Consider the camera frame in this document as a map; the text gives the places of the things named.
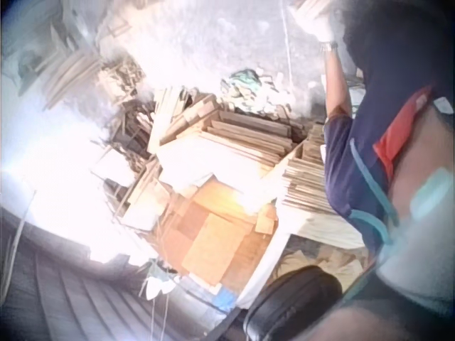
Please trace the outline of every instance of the cloth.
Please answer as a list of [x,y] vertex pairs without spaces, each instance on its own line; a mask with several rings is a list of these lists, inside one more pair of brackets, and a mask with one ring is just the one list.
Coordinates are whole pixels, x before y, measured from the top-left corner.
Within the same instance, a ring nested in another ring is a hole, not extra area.
[[[387,193],[394,163],[418,114],[440,97],[454,105],[452,32],[417,7],[387,3],[374,10],[353,26],[346,24],[345,42],[364,72],[365,97],[355,119],[335,115],[324,129],[328,201],[362,234],[372,253],[382,244],[378,233],[349,216],[362,210],[384,220],[385,214],[353,160],[350,140]],[[444,115],[449,126],[453,119]]]

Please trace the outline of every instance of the cable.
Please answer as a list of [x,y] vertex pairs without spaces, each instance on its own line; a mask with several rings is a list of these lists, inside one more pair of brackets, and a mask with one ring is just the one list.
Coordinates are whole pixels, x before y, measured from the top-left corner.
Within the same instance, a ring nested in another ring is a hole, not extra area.
[[0,307],[5,303],[6,295],[8,294],[9,285],[11,283],[11,275],[13,273],[14,267],[14,259],[16,258],[17,246],[19,245],[19,239],[22,235],[23,226],[26,223],[26,217],[28,214],[28,210],[30,209],[31,203],[35,198],[36,190],[33,192],[31,200],[27,206],[27,209],[19,223],[18,229],[16,234],[14,235],[13,244],[11,245],[11,254],[6,254],[4,269],[6,269],[6,273],[3,273],[4,277],[2,277],[1,281],[1,295],[0,295]]

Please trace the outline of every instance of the man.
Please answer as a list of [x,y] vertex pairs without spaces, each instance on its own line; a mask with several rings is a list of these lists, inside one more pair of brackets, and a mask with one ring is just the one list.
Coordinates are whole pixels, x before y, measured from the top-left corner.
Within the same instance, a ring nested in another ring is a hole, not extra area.
[[434,1],[406,2],[351,1],[345,11],[344,41],[365,78],[355,119],[321,2],[306,0],[297,16],[324,51],[327,198],[373,255],[387,238],[383,222],[411,219],[412,198],[427,179],[438,168],[454,172],[451,22]]

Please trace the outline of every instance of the white glove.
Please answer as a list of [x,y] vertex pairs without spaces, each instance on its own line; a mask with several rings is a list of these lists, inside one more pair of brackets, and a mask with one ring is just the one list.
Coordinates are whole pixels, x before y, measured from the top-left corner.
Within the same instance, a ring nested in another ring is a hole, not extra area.
[[306,0],[299,9],[292,11],[300,27],[315,36],[321,43],[335,40],[327,12],[328,5],[327,0]]

